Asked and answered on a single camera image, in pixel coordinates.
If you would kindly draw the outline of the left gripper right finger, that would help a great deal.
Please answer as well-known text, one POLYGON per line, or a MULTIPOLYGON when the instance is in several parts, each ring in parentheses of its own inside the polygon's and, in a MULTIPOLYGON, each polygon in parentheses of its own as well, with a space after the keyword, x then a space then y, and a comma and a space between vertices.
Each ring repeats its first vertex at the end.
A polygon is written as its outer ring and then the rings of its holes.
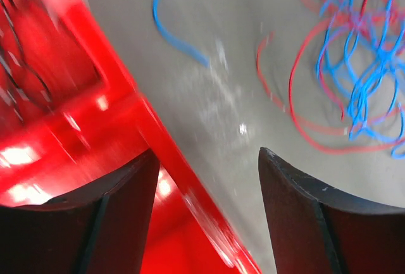
POLYGON ((261 148, 258 171, 279 273, 403 273, 404 209, 354 196, 261 148))

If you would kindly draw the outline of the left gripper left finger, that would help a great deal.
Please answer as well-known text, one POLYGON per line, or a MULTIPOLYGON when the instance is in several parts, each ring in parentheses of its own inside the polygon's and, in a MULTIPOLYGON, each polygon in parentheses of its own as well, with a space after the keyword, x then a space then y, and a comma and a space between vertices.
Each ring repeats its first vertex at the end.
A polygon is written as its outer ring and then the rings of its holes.
POLYGON ((44 204, 3 206, 1 272, 140 272, 158 175, 145 152, 44 204))

